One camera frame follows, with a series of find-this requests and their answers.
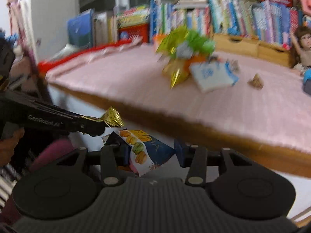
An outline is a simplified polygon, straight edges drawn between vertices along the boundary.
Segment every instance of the yellow label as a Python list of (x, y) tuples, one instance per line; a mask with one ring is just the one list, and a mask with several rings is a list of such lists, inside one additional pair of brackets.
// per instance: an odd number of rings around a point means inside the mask
[(131, 132), (135, 137), (140, 139), (142, 142), (148, 142), (152, 140), (152, 138), (142, 130), (128, 130), (128, 131)]

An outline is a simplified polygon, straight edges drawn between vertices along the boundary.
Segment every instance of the white wall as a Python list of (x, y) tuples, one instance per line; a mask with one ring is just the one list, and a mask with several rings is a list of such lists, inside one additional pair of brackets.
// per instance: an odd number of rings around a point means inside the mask
[(0, 0), (0, 28), (6, 32), (6, 35), (10, 35), (10, 20), (7, 0)]
[(66, 22), (76, 15), (76, 0), (31, 0), (31, 18), (38, 60), (54, 55), (68, 42)]

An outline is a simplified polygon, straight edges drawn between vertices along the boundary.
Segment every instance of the table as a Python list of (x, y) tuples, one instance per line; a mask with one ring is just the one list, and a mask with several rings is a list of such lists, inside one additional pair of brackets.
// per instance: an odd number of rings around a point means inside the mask
[(119, 111), (123, 119), (138, 123), (167, 136), (199, 144), (209, 150), (230, 147), (267, 168), (311, 178), (311, 154), (262, 144), (251, 139), (221, 133), (211, 127), (187, 123), (179, 118), (165, 117), (159, 113), (141, 110), (125, 103), (72, 91), (56, 84), (51, 85), (99, 108), (108, 109), (113, 106)]

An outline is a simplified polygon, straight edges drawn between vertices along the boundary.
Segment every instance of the doll arm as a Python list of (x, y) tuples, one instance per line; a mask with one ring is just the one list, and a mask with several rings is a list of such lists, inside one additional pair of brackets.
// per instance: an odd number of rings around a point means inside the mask
[(300, 56), (303, 53), (303, 51), (302, 51), (302, 49), (301, 49), (301, 47), (297, 41), (296, 36), (293, 34), (293, 32), (290, 32), (290, 38), (291, 38), (291, 41), (292, 41), (298, 55)]

